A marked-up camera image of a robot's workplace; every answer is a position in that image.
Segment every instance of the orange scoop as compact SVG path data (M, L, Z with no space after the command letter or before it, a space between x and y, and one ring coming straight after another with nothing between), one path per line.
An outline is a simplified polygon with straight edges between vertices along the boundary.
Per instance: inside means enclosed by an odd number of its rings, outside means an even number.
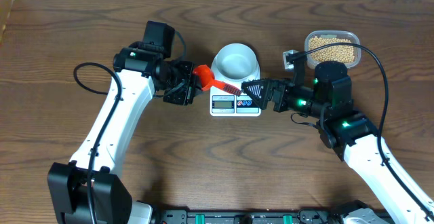
M202 91L208 91L212 86L234 95L241 95L241 90L223 81L216 81L214 73L206 65L199 65L193 70L193 74L199 76L202 84Z

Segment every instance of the wood grain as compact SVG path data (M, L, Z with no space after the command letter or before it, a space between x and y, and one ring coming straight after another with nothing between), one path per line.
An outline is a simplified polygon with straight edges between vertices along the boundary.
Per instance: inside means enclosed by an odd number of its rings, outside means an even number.
M281 53L302 50L311 31L355 33L389 77L384 136L433 196L433 13L434 0L16 0L0 48L1 222L55 221L47 172L53 162L68 162L104 101L74 83L73 68L110 66L115 53L141 38L147 20L180 31L197 64L210 64L228 43L246 43L263 77L287 77ZM177 43L174 55L180 51ZM357 106L378 123L383 88L374 61L362 54L350 75ZM109 85L96 69L80 76L98 89ZM124 166L135 199L271 210L359 199L382 208L314 129L290 122L290 113L215 118L208 103L203 95L188 107L154 100L146 108Z

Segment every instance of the robotic arm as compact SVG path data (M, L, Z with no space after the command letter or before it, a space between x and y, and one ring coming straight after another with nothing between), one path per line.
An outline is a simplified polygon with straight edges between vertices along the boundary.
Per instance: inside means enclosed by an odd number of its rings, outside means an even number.
M122 93L97 145L93 168L88 169L92 148L118 95L115 78L112 78L102 109L80 148L68 164L54 163L48 174L57 222L92 223L86 191L91 170L91 193L98 223L160 224L159 213L148 204L133 202L119 177L134 129L149 101L160 97L164 102L188 105L195 97L198 77L193 74L194 64L180 58L164 61L171 56L175 33L166 24L148 22L143 41L123 48L115 55L113 67ZM378 130L362 112L353 108L347 68L333 61L319 64L315 69L314 88L310 89L303 86L305 56L291 51L284 59L285 68L294 72L293 79L248 81L242 84L242 90L261 109L266 109L267 103L273 101L277 112L293 110L303 117L318 118L319 121L310 126L318 129L325 146L333 149L370 186L394 222L426 223L427 213L384 166L376 145ZM163 90L164 95L155 95L158 90ZM399 179L432 212L432 199L399 165L384 139L382 149ZM331 216L336 223L384 223L369 208L360 206L351 211L336 210ZM196 223L204 223L200 220L196 219ZM292 219L283 218L283 223L292 223Z

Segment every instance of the white scale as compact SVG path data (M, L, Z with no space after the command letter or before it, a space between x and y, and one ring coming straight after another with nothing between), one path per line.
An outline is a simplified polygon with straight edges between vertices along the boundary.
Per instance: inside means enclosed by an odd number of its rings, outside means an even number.
M223 47L211 65L215 79L241 89L243 81L260 79L256 55L248 46L229 44ZM246 94L236 96L211 87L210 113L212 116L259 116L260 109Z

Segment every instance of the clear plastic bowl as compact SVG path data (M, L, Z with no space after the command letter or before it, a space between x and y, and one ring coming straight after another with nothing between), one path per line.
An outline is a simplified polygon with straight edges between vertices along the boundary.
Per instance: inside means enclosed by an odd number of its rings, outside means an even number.
M304 50L309 51L309 40L313 37L325 37L325 38L344 38L350 40L351 43L360 44L359 38L348 31L314 31L306 37L304 41ZM350 69L359 64L361 58L360 48L354 48L354 61L351 63L345 63L345 66ZM311 55L307 56L307 66L311 69L315 69L320 62L313 60Z

